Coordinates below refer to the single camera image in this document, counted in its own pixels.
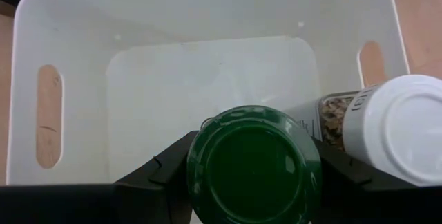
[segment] green lid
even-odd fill
[[[268,107],[241,106],[208,122],[189,151],[187,177],[204,224],[305,223],[319,206],[313,140]]]

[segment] wooden floor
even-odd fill
[[[412,73],[442,79],[442,0],[396,0],[396,6]],[[0,15],[0,184],[5,180],[8,146],[12,24],[11,18]],[[378,83],[384,79],[380,69],[380,57],[380,50],[373,44],[367,45],[361,53],[367,84]],[[47,71],[41,76],[41,83],[52,86],[39,87],[39,93],[46,95],[46,98],[39,102],[39,111],[45,106],[53,106],[54,98],[61,95],[56,72],[50,68]],[[38,120],[41,123],[38,127],[44,127],[37,129],[37,140],[41,144],[37,157],[43,166],[53,164],[57,159],[57,155],[53,153],[59,151],[55,144],[59,139],[56,134],[59,131],[59,111],[52,111],[49,114],[46,112],[47,117]]]

